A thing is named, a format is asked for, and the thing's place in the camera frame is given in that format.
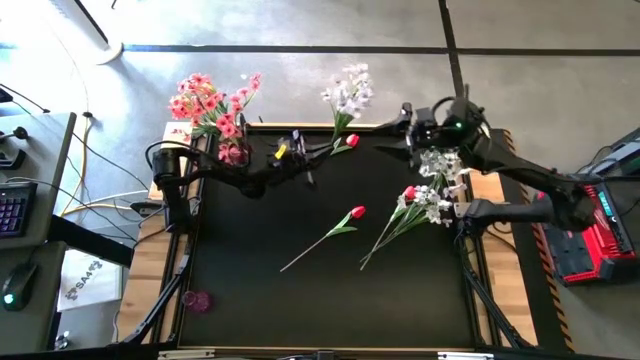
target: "concrete floor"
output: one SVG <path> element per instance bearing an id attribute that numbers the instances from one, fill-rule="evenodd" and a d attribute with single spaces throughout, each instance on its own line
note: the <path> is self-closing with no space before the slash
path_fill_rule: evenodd
<path id="1" fill-rule="evenodd" d="M 109 9 L 111 1 L 84 3 L 125 44 L 446 44 L 437 0 L 119 0 L 115 10 Z M 17 4 L 0 4 L 0 43 L 20 45 L 0 50 L 0 81 L 54 111 L 88 108 L 95 115 L 90 146 L 146 182 L 151 174 L 143 146 L 161 138 L 171 120 L 165 104 L 176 82 L 192 72 L 210 73 L 228 89 L 242 85 L 240 74 L 262 72 L 263 89 L 247 115 L 268 122 L 329 121 L 319 93 L 331 74 L 352 62 L 369 64 L 377 90 L 363 123 L 393 118 L 403 101 L 428 106 L 453 93 L 446 55 L 125 52 L 106 66 L 79 62 L 77 71 L 50 29 Z M 458 47 L 640 49 L 640 4 L 634 0 L 448 4 Z M 545 166 L 576 170 L 599 147 L 640 124 L 640 57 L 461 56 L 460 64 L 472 100 L 487 108 L 492 126 L 510 129 L 519 154 Z M 0 106 L 0 115 L 19 112 Z M 79 149 L 74 141 L 75 164 Z M 88 164 L 93 198 L 140 189 L 95 156 Z M 76 179 L 68 168 L 63 184 L 72 188 Z M 104 225 L 91 214 L 84 224 Z M 640 358 L 640 284 L 571 288 L 561 295 L 579 352 Z M 104 345 L 115 309 L 112 303 L 70 312 L 61 330 L 77 334 L 76 346 Z"/>

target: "pink flower bouquet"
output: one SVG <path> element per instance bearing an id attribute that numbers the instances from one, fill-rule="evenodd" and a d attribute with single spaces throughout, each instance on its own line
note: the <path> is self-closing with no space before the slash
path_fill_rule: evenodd
<path id="1" fill-rule="evenodd" d="M 178 83 L 178 95 L 169 100 L 174 119 L 190 119 L 191 135 L 218 137 L 218 158 L 229 165 L 245 165 L 249 149 L 240 124 L 242 111 L 260 88 L 260 74 L 233 95 L 218 91 L 209 75 L 191 74 Z"/>

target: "keyboard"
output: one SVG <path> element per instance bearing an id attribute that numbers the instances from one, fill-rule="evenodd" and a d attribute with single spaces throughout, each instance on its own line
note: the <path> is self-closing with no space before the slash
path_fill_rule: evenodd
<path id="1" fill-rule="evenodd" d="M 37 183 L 0 184 L 0 239 L 24 236 Z"/>

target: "red tulip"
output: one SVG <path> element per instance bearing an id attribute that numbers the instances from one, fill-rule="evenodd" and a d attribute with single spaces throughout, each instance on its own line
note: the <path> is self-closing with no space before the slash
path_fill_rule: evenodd
<path id="1" fill-rule="evenodd" d="M 351 147 L 356 147 L 356 145 L 358 145 L 358 141 L 360 141 L 360 136 L 356 134 L 351 134 L 347 137 L 347 145 Z"/>
<path id="2" fill-rule="evenodd" d="M 416 188 L 414 188 L 413 186 L 409 186 L 408 188 L 406 188 L 404 190 L 404 192 L 402 193 L 402 195 L 404 195 L 404 198 L 406 200 L 413 200 L 416 198 Z"/>
<path id="3" fill-rule="evenodd" d="M 354 219 L 360 219 L 362 215 L 364 215 L 365 211 L 367 211 L 367 209 L 365 209 L 364 206 L 354 207 L 353 210 L 351 210 L 351 216 Z"/>

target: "computer mouse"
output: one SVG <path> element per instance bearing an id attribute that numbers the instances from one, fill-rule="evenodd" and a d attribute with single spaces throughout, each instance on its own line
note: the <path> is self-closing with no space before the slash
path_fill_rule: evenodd
<path id="1" fill-rule="evenodd" d="M 31 299 L 38 265 L 23 263 L 11 270 L 2 286 L 2 305 L 7 311 L 20 311 Z"/>

